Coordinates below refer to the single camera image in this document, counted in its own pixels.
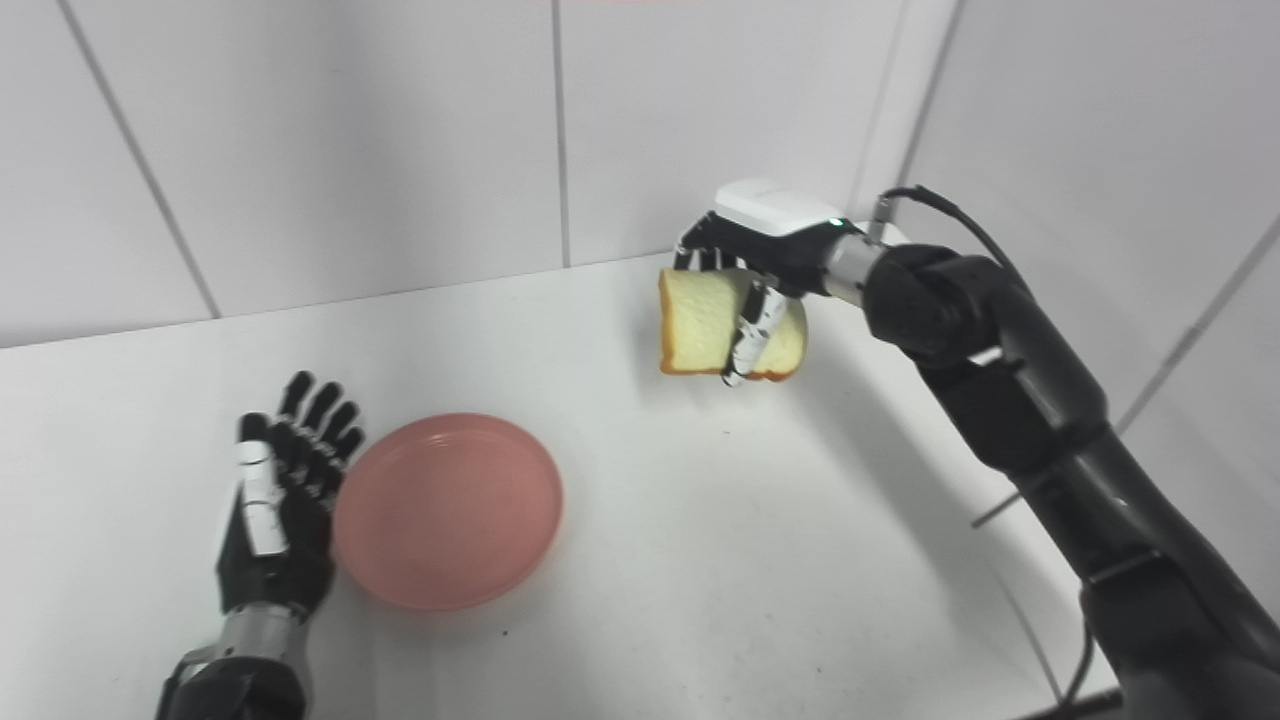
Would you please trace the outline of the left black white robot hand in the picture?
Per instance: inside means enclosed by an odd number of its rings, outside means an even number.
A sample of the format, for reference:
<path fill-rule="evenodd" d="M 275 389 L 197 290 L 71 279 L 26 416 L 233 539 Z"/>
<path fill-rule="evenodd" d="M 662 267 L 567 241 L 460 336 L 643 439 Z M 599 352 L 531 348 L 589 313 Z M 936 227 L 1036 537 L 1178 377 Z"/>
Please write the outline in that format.
<path fill-rule="evenodd" d="M 273 415 L 239 419 L 239 478 L 216 562 L 224 614 L 270 603 L 307 619 L 328 597 L 337 496 L 365 441 L 358 414 L 339 383 L 300 370 Z"/>

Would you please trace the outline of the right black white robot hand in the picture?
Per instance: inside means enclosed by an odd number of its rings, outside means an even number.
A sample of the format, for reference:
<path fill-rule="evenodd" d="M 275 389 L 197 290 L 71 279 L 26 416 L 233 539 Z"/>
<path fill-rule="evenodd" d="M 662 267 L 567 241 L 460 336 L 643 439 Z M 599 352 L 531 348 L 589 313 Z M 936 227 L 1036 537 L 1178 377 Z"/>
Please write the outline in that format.
<path fill-rule="evenodd" d="M 660 273 L 660 369 L 728 387 L 788 379 L 806 352 L 803 299 L 859 304 L 879 255 L 827 202 L 772 179 L 722 184 Z"/>

